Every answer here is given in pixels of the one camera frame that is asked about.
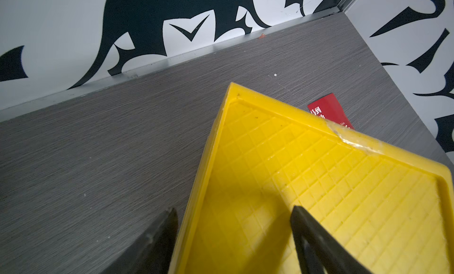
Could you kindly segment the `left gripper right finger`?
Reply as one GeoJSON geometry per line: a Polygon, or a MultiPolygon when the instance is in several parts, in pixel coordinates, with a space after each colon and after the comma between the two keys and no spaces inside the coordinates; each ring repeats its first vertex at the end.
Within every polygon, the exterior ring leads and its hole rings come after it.
{"type": "Polygon", "coordinates": [[[290,224],[303,274],[370,273],[302,206],[293,207],[290,224]]]}

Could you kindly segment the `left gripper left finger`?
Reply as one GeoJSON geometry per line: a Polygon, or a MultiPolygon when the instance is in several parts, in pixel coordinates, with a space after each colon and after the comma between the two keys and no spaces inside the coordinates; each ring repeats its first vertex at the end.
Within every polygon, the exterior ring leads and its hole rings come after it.
{"type": "Polygon", "coordinates": [[[175,208],[163,211],[103,274],[166,274],[176,244],[175,208]]]}

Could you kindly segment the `yellow plastic drawer cabinet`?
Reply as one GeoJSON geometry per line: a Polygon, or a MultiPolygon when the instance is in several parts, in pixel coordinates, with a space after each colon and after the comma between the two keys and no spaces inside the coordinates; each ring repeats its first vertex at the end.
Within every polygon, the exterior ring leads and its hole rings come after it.
{"type": "Polygon", "coordinates": [[[170,273],[299,273],[290,226],[297,205],[375,274],[454,271],[445,165],[231,84],[170,273]]]}

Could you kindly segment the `red postcard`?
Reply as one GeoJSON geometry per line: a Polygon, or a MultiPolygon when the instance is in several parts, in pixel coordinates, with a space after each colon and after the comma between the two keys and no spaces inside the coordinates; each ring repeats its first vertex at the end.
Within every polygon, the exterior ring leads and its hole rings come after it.
{"type": "Polygon", "coordinates": [[[333,121],[341,126],[354,129],[351,122],[348,120],[344,109],[336,98],[335,94],[331,93],[310,103],[307,108],[309,112],[320,118],[333,121]]]}

